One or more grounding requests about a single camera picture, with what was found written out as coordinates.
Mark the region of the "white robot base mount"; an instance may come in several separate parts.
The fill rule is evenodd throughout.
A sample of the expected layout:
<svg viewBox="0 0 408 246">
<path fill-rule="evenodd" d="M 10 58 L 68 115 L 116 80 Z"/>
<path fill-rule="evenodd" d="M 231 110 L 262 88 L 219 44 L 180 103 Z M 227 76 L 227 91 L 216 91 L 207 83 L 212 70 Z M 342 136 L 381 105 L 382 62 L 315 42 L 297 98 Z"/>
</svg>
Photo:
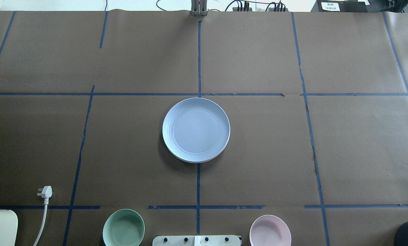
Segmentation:
<svg viewBox="0 0 408 246">
<path fill-rule="evenodd" d="M 241 246 L 238 235 L 165 235 L 156 236 L 153 246 Z"/>
</svg>

